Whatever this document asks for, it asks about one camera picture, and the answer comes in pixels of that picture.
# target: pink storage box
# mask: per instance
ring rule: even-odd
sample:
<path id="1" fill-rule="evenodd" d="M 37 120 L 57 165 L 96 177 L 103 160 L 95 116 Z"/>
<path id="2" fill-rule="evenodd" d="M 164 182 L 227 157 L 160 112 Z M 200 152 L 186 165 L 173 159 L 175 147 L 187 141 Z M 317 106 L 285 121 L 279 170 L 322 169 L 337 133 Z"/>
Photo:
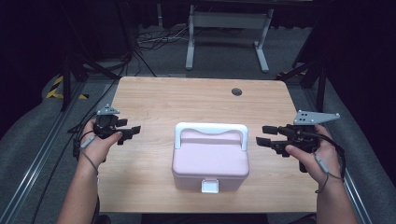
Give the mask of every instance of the pink storage box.
<path id="1" fill-rule="evenodd" d="M 175 128 L 172 172 L 177 189 L 238 190 L 248 177 L 248 128 L 181 122 Z"/>

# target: box latch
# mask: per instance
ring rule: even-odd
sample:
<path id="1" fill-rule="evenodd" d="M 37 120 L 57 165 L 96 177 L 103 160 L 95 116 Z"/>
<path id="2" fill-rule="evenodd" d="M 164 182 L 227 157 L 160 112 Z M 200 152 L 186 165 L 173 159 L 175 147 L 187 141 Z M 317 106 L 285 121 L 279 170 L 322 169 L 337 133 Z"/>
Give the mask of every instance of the box latch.
<path id="1" fill-rule="evenodd" d="M 219 181 L 217 179 L 203 180 L 202 193 L 219 193 Z"/>

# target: round hole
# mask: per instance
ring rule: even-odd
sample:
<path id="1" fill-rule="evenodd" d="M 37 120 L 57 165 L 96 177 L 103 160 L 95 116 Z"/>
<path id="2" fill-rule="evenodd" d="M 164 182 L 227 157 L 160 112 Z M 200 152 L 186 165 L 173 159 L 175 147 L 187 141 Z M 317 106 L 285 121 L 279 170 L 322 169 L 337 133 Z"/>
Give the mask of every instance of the round hole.
<path id="1" fill-rule="evenodd" d="M 239 88 L 233 88 L 233 89 L 231 90 L 231 92 L 232 92 L 233 95 L 235 95 L 235 96 L 240 96 L 240 95 L 242 95 L 242 91 L 241 91 Z"/>

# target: human hand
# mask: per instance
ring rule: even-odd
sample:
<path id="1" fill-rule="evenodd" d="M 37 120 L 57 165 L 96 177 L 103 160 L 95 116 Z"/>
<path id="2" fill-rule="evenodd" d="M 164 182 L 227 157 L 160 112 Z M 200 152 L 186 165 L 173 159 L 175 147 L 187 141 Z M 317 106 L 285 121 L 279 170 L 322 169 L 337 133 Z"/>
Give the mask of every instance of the human hand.
<path id="1" fill-rule="evenodd" d="M 83 138 L 81 139 L 81 144 L 86 142 L 90 137 L 94 136 L 93 125 L 95 124 L 95 119 L 91 119 L 85 125 L 83 132 Z M 106 159 L 108 151 L 110 147 L 118 142 L 122 137 L 122 132 L 113 133 L 106 139 L 101 139 L 99 137 L 95 137 L 93 141 L 88 144 L 83 150 L 88 158 L 92 161 L 95 168 L 98 168 L 99 165 Z M 87 160 L 84 155 L 79 155 L 78 161 Z"/>
<path id="2" fill-rule="evenodd" d="M 323 134 L 331 138 L 329 132 L 323 126 L 317 124 L 315 125 L 315 129 L 318 134 Z M 313 179 L 318 182 L 319 188 L 322 189 L 323 185 L 326 183 L 327 175 L 321 170 L 320 166 L 315 160 L 315 155 L 313 153 L 304 152 L 301 149 L 292 145 L 286 146 L 286 151 L 305 166 L 306 171 L 311 175 Z M 321 159 L 329 168 L 329 172 L 332 175 L 341 175 L 338 164 L 337 152 L 335 150 L 335 147 L 331 143 L 320 139 L 319 149 L 316 151 L 316 154 L 321 157 Z M 329 179 L 329 181 L 334 180 L 339 182 L 337 178 Z"/>

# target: wooden surface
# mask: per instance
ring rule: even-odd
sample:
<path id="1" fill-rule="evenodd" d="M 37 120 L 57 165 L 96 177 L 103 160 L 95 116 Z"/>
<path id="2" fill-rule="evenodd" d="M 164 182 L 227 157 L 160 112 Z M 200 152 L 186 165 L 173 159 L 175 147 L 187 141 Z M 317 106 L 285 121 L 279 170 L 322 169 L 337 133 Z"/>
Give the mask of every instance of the wooden surface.
<path id="1" fill-rule="evenodd" d="M 242 95 L 232 95 L 239 88 Z M 102 212 L 273 213 L 315 212 L 316 182 L 298 161 L 258 147 L 262 125 L 292 123 L 296 110 L 279 81 L 123 77 L 113 107 L 141 132 L 113 146 L 99 168 Z M 203 194 L 175 188 L 174 128 L 178 122 L 241 123 L 249 130 L 250 174 L 238 191 Z"/>

